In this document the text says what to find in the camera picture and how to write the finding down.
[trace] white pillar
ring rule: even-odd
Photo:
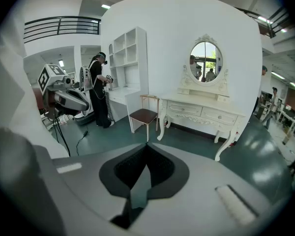
[[[81,46],[80,45],[74,46],[74,65],[75,65],[75,75],[77,78],[76,82],[80,82],[80,69],[82,66]]]

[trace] drawer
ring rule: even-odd
[[[126,100],[125,97],[118,97],[118,96],[113,96],[109,94],[109,100],[126,105]]]
[[[167,104],[167,109],[173,112],[185,113],[185,114],[190,114],[194,116],[201,116],[202,107],[191,105],[191,104],[169,101]]]
[[[226,125],[234,125],[237,119],[237,115],[232,115],[223,111],[205,107],[202,109],[201,117],[215,120]]]

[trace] ornate mirror frame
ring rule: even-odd
[[[200,82],[192,74],[190,69],[190,55],[196,45],[202,42],[209,42],[219,49],[222,55],[222,69],[219,75],[210,82]],[[226,67],[225,57],[223,56],[223,50],[218,46],[217,42],[208,34],[199,37],[188,49],[186,54],[187,60],[183,66],[182,78],[178,87],[178,93],[189,94],[190,90],[204,91],[209,93],[215,93],[218,95],[229,96],[228,94],[228,68]]]

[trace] wooden chair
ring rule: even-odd
[[[154,95],[149,95],[149,94],[143,94],[143,95],[140,95],[140,97],[142,98],[141,99],[142,108],[135,111],[135,112],[133,112],[132,114],[130,114],[131,125],[133,127],[133,119],[141,122],[142,124],[145,124],[147,126],[147,142],[148,142],[148,140],[149,140],[148,126],[155,119],[155,117],[156,117],[156,131],[157,131],[157,128],[158,128],[158,104],[159,104],[159,98],[157,98]],[[151,111],[149,109],[144,109],[143,108],[143,101],[145,99],[149,99],[149,98],[157,100],[157,113],[154,112],[154,111]]]

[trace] green floor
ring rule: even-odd
[[[214,160],[214,156],[222,143],[215,144],[213,140],[194,135],[173,127],[165,128],[161,141],[157,140],[159,131],[155,132],[156,122],[150,125],[150,142],[160,143],[181,150],[205,156]],[[71,151],[71,156],[77,156],[76,144],[82,138],[86,126],[78,126],[70,120],[61,125],[63,135]],[[88,124],[88,135],[78,146],[79,155],[106,152],[133,143],[145,143],[146,127],[140,127],[135,134],[130,131],[128,117],[115,123],[114,126],[103,129],[95,122]],[[227,148],[221,154],[220,163],[259,189],[271,203],[289,195],[292,191],[290,177],[284,159],[279,155],[279,149],[268,131],[252,116],[237,144]]]

